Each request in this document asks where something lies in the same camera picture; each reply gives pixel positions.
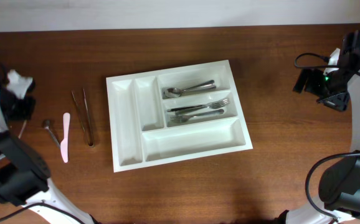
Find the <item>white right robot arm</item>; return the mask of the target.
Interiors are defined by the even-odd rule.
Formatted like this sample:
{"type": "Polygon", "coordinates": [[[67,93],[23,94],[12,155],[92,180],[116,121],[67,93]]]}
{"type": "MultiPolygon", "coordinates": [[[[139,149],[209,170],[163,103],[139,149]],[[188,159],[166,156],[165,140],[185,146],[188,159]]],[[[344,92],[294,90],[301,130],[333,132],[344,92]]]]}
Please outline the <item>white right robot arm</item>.
{"type": "Polygon", "coordinates": [[[301,208],[284,211],[278,223],[337,223],[360,219],[360,71],[347,82],[352,106],[352,140],[349,153],[328,156],[313,165],[332,159],[338,162],[323,173],[319,195],[308,198],[301,208]]]}

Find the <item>white plastic knife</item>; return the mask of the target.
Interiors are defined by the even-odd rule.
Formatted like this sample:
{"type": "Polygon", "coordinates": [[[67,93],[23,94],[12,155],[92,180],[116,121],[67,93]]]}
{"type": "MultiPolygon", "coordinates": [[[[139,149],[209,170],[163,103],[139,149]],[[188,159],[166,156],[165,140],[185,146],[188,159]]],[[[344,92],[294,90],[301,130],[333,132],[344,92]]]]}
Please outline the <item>white plastic knife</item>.
{"type": "Polygon", "coordinates": [[[60,143],[60,153],[64,163],[68,163],[69,161],[69,154],[68,154],[69,127],[70,127],[70,113],[64,113],[63,114],[64,137],[60,143]]]}

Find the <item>small steel teaspoon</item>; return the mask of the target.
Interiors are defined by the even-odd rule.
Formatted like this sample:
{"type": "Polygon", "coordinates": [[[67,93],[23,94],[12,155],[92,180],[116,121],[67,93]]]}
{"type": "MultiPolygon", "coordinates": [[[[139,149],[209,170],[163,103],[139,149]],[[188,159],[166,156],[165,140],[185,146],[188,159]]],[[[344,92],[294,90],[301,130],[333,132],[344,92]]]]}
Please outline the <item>small steel teaspoon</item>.
{"type": "Polygon", "coordinates": [[[58,142],[57,138],[55,137],[54,133],[50,129],[50,120],[45,119],[42,122],[42,127],[49,133],[50,137],[52,138],[55,145],[60,149],[60,143],[58,142]]]}
{"type": "Polygon", "coordinates": [[[23,122],[22,126],[21,126],[21,130],[20,130],[20,132],[19,132],[19,134],[18,134],[18,138],[19,138],[19,139],[22,137],[23,132],[24,132],[26,126],[27,126],[27,120],[25,120],[25,121],[23,122]]]}

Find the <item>steel fork tines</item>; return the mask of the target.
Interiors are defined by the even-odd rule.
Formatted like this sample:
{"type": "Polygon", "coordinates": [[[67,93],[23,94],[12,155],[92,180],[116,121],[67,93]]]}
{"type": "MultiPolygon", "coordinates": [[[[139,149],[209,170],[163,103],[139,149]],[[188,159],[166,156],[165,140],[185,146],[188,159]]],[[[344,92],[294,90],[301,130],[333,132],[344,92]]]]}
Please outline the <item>steel fork tines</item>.
{"type": "Polygon", "coordinates": [[[227,106],[229,103],[230,103],[229,98],[223,98],[218,101],[214,101],[214,102],[207,103],[204,105],[191,106],[191,107],[183,108],[181,110],[172,109],[171,112],[173,111],[176,116],[181,116],[181,115],[185,115],[185,114],[188,114],[188,113],[191,113],[194,111],[198,111],[201,109],[205,109],[205,108],[209,108],[212,110],[219,109],[224,106],[227,106]]]}

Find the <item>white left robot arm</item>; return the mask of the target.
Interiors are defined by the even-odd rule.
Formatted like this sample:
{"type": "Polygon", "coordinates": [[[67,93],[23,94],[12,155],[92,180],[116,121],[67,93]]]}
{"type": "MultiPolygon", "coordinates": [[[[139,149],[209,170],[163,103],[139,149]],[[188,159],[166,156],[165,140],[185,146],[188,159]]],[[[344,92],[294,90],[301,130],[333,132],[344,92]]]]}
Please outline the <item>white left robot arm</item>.
{"type": "Polygon", "coordinates": [[[43,158],[11,134],[2,106],[23,100],[34,81],[14,70],[9,72],[8,80],[8,85],[0,81],[0,203],[32,210],[49,223],[96,223],[55,186],[43,158]]]}

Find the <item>steel fork crossing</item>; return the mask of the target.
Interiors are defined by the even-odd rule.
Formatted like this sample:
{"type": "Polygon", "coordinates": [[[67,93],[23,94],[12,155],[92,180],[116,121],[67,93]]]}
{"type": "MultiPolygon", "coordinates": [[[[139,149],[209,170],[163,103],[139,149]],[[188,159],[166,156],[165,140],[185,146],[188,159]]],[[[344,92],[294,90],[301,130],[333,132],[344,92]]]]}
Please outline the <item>steel fork crossing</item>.
{"type": "Polygon", "coordinates": [[[215,115],[224,114],[224,112],[225,112],[224,109],[218,109],[218,110],[190,114],[190,115],[185,114],[185,115],[180,115],[180,116],[171,116],[169,118],[169,121],[172,123],[185,123],[193,118],[200,118],[200,117],[204,117],[204,116],[215,116],[215,115]]]}

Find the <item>steel kitchen tongs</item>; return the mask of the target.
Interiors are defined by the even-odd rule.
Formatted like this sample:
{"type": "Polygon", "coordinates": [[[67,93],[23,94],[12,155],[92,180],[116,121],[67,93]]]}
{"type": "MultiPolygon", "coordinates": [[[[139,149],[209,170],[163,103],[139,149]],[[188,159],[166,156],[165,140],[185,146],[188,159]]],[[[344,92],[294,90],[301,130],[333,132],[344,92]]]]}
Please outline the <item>steel kitchen tongs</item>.
{"type": "Polygon", "coordinates": [[[95,137],[94,137],[94,133],[93,133],[93,129],[92,129],[92,120],[91,120],[90,111],[88,108],[87,96],[86,96],[86,92],[85,92],[84,88],[82,89],[82,93],[83,93],[83,105],[84,105],[85,117],[83,117],[83,115],[82,115],[82,110],[80,109],[80,105],[78,104],[78,102],[76,100],[74,91],[73,90],[71,91],[71,95],[72,95],[73,103],[75,105],[75,109],[77,112],[78,120],[80,122],[80,126],[83,131],[83,139],[85,141],[85,144],[88,147],[93,148],[93,147],[95,147],[95,137]]]}

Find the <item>steel tablespoon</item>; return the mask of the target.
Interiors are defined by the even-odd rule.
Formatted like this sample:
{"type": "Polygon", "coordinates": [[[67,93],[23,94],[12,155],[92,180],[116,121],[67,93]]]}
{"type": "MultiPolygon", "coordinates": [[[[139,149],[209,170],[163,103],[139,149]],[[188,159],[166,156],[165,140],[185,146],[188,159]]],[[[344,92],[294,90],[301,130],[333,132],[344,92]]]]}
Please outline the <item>steel tablespoon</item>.
{"type": "Polygon", "coordinates": [[[206,90],[213,90],[216,89],[216,85],[205,85],[195,88],[187,88],[187,89],[180,89],[180,88],[166,88],[163,90],[163,96],[166,98],[178,98],[184,94],[188,93],[195,93],[200,91],[206,90]]]}
{"type": "Polygon", "coordinates": [[[194,85],[194,86],[190,86],[190,87],[187,87],[187,88],[195,88],[195,87],[200,87],[200,86],[205,86],[205,85],[216,85],[216,84],[215,84],[215,81],[214,81],[214,80],[209,80],[209,81],[207,81],[207,82],[200,83],[200,84],[197,84],[197,85],[194,85]]]}

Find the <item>steel fork horizontal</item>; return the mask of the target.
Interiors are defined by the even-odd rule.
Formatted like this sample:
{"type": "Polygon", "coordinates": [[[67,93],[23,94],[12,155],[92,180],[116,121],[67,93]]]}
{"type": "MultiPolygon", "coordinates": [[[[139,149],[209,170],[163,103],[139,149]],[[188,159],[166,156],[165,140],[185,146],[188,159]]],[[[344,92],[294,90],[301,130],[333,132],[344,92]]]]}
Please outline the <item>steel fork horizontal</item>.
{"type": "Polygon", "coordinates": [[[175,111],[181,111],[181,110],[188,110],[188,109],[194,109],[194,108],[211,108],[211,109],[218,109],[225,105],[228,105],[230,101],[226,98],[224,101],[215,101],[211,103],[206,103],[204,105],[196,105],[196,106],[187,106],[187,107],[180,107],[180,108],[171,108],[167,109],[167,112],[175,112],[175,111]]]}

